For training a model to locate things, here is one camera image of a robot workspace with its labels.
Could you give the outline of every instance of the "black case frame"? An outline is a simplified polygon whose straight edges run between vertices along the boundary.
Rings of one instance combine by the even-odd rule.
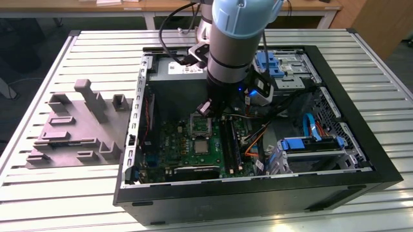
[[[322,85],[327,88],[342,114],[341,120],[353,132],[373,171],[120,188],[123,165],[120,164],[114,205],[122,206],[143,225],[329,210],[366,192],[382,190],[402,181],[317,46],[270,46],[270,49],[302,49],[307,54],[322,78]]]

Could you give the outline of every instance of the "green motherboard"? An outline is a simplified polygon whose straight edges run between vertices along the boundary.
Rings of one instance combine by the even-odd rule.
[[[150,168],[147,176],[150,183],[168,181],[167,175],[180,167],[219,167],[219,178],[254,175],[254,165],[250,158],[243,158],[239,170],[228,171],[223,152],[220,126],[222,120],[207,119],[196,115],[179,121],[162,123],[160,148],[156,154],[147,157]],[[240,118],[231,119],[236,146],[247,135],[247,126]]]

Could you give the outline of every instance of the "slotted metal table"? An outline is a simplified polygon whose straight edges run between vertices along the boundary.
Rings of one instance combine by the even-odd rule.
[[[267,30],[269,45],[317,45],[404,181],[333,211],[172,224],[144,228],[112,206],[118,165],[28,170],[25,158],[51,111],[52,93],[71,100],[76,79],[103,98],[134,97],[143,47],[158,31],[72,33],[0,159],[0,231],[382,231],[413,228],[413,95],[357,34],[346,30]],[[191,46],[194,33],[164,31],[170,46]]]

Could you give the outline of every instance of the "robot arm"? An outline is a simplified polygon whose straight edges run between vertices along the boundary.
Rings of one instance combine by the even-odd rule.
[[[190,49],[198,65],[207,66],[207,101],[196,110],[203,116],[214,117],[222,114],[238,89],[243,89],[265,27],[275,20],[283,0],[191,2],[203,4],[202,22],[211,23],[202,39],[198,35],[200,43]]]

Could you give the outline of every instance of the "ram slot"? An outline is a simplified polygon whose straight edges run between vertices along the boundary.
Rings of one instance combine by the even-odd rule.
[[[230,144],[228,144],[228,134],[226,130],[226,120],[222,120],[219,122],[219,133],[220,133],[220,144],[222,144],[222,152],[224,156],[224,166],[226,166],[226,172],[232,174],[234,173],[234,159],[232,154],[230,150]]]
[[[226,124],[227,130],[230,132],[230,147],[231,147],[231,154],[235,164],[235,169],[242,170],[242,160],[240,160],[240,154],[239,154],[239,145],[238,145],[238,139],[236,139],[236,132],[234,127],[234,121],[230,120]]]

